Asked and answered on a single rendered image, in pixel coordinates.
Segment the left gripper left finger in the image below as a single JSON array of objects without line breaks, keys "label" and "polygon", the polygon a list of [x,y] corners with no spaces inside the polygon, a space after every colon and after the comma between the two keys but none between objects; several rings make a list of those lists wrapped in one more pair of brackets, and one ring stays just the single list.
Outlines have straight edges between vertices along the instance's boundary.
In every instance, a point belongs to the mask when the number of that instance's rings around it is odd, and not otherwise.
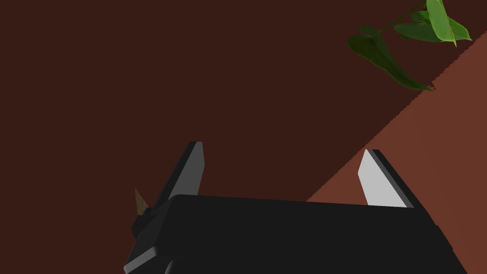
[{"label": "left gripper left finger", "polygon": [[197,195],[204,169],[203,143],[189,142],[159,193],[154,209],[160,208],[176,195]]}]

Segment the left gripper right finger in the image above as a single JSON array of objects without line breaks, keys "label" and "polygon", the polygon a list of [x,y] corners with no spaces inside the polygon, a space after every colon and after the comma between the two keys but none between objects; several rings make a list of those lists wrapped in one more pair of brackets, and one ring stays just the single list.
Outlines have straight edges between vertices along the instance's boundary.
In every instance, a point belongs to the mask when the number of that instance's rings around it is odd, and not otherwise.
[{"label": "left gripper right finger", "polygon": [[358,177],[369,206],[424,208],[378,149],[364,150]]}]

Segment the green leafy plant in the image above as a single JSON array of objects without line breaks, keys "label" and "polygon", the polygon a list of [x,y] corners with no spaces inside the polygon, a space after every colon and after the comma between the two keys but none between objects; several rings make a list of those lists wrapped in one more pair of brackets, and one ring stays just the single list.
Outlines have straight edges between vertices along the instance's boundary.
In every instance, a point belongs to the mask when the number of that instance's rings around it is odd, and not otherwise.
[{"label": "green leafy plant", "polygon": [[453,44],[459,40],[472,40],[467,28],[448,16],[443,0],[422,0],[381,30],[371,25],[359,26],[360,34],[347,39],[350,50],[412,90],[430,90],[430,87],[408,75],[390,53],[382,36],[389,27],[406,39]]}]

